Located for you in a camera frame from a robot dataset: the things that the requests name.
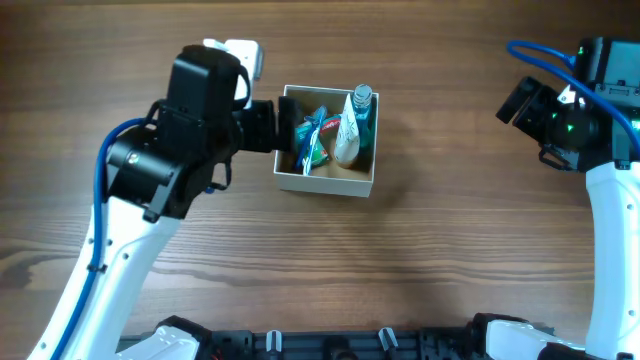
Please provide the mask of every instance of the green packet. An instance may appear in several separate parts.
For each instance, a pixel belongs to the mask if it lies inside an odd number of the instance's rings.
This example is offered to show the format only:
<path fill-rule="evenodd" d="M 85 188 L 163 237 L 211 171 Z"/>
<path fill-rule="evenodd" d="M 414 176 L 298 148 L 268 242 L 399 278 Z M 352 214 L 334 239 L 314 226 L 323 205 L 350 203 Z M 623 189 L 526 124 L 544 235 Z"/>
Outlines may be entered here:
<path fill-rule="evenodd" d="M 311 123 L 308 121 L 303 122 L 296 128 L 296 147 L 298 151 L 301 150 L 300 147 L 309 130 L 311 130 Z M 316 146 L 313 147 L 313 151 L 311 152 L 311 166 L 323 165 L 327 160 L 329 160 L 329 154 L 324 146 L 322 146 L 320 139 L 318 139 Z"/>

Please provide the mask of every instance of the white box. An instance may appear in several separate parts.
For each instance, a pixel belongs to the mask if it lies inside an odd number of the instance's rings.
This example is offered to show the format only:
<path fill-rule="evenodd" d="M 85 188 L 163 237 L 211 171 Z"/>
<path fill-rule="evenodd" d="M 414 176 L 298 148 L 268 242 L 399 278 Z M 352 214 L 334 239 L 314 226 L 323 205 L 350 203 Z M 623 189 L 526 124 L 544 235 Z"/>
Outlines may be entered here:
<path fill-rule="evenodd" d="M 341 114 L 347 94 L 352 92 L 353 90 L 298 85 L 286 85 L 284 87 L 284 95 L 297 99 L 305 115 L 313 114 L 322 105 L 327 107 L 329 116 Z M 374 93 L 371 100 L 371 116 L 374 120 L 372 127 L 373 143 L 370 154 L 366 157 L 359 156 L 356 161 L 357 165 L 355 167 L 359 170 L 343 169 L 336 164 L 335 160 L 333 160 L 333 143 L 329 144 L 330 146 L 325 146 L 331 158 L 329 162 L 313 169 L 310 176 L 303 176 L 292 171 L 292 154 L 276 151 L 273 173 L 276 177 L 278 188 L 322 194 L 369 197 L 375 170 L 379 100 L 380 95 Z"/>

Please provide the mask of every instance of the white plastic part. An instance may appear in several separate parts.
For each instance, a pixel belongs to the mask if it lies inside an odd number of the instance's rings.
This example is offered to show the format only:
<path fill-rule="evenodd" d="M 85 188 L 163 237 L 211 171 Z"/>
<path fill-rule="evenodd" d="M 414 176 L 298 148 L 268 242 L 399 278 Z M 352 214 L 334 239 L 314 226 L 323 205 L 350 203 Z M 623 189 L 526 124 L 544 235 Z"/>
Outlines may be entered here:
<path fill-rule="evenodd" d="M 249 75 L 249 83 L 253 89 L 254 80 L 260 79 L 262 73 L 263 53 L 260 45 L 253 40 L 235 40 L 229 39 L 225 43 L 221 43 L 215 39 L 204 39 L 203 45 L 209 48 L 219 49 L 228 52 L 240 60 L 242 66 L 247 69 Z M 247 86 L 241 77 L 238 77 L 238 85 L 236 86 L 235 99 L 243 99 L 247 96 Z M 253 92 L 249 97 L 249 102 L 245 105 L 245 109 L 251 108 L 251 100 Z"/>
<path fill-rule="evenodd" d="M 143 212 L 143 208 L 113 196 L 103 205 L 102 254 L 107 268 L 96 277 L 62 359 L 113 358 L 122 329 L 151 265 L 180 225 L 180 220 L 167 217 L 160 217 L 151 224 L 142 219 Z M 94 246 L 93 225 L 92 212 L 78 262 L 47 329 L 29 356 L 30 360 L 51 359 L 69 323 L 88 274 L 87 265 Z"/>
<path fill-rule="evenodd" d="M 640 164 L 587 172 L 595 229 L 595 287 L 586 352 L 640 358 Z"/>
<path fill-rule="evenodd" d="M 549 342 L 584 350 L 582 345 L 536 330 L 531 324 L 494 320 L 487 326 L 486 351 L 494 360 L 537 360 Z"/>
<path fill-rule="evenodd" d="M 122 360 L 192 360 L 200 343 L 191 334 L 171 326 L 161 326 L 148 339 L 118 353 Z"/>

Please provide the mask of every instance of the wood grain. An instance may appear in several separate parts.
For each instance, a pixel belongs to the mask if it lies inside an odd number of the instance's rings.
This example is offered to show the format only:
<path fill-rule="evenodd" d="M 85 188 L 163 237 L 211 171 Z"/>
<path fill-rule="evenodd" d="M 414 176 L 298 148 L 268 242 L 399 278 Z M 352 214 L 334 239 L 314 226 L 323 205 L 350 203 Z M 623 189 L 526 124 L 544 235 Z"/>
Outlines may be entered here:
<path fill-rule="evenodd" d="M 173 314 L 264 331 L 461 325 L 492 311 L 583 341 L 584 176 L 539 164 L 536 144 L 494 117 L 522 76 L 561 84 L 504 46 L 638 38 L 640 3 L 101 3 L 0 8 L 0 359 L 24 358 L 53 312 L 100 142 L 164 95 L 173 58 L 204 37 L 263 45 L 257 98 L 285 84 L 379 92 L 373 192 L 282 192 L 272 155 L 238 154 L 231 189 L 197 199 L 158 258 L 126 333 Z"/>

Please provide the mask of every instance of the wooden tabletop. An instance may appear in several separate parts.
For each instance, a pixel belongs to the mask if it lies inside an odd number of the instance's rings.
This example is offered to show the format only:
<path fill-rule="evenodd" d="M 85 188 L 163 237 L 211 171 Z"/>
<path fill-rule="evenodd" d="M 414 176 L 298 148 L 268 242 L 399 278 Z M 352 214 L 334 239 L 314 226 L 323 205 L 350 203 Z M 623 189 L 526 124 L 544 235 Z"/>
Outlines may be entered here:
<path fill-rule="evenodd" d="M 523 76 L 562 84 L 505 44 L 571 53 L 583 37 L 637 39 L 639 2 L 79 2 L 0 8 L 0 359 L 24 358 L 56 306 L 102 139 L 162 98 L 181 47 L 205 37 L 264 47 L 259 99 L 285 84 L 371 85 L 375 183 L 369 199 L 283 192 L 273 155 L 239 153 L 231 188 L 198 198 L 158 257 L 126 334 L 174 314 L 214 330 L 309 331 L 498 312 L 584 340 L 584 175 L 540 164 L 536 143 L 494 116 Z"/>

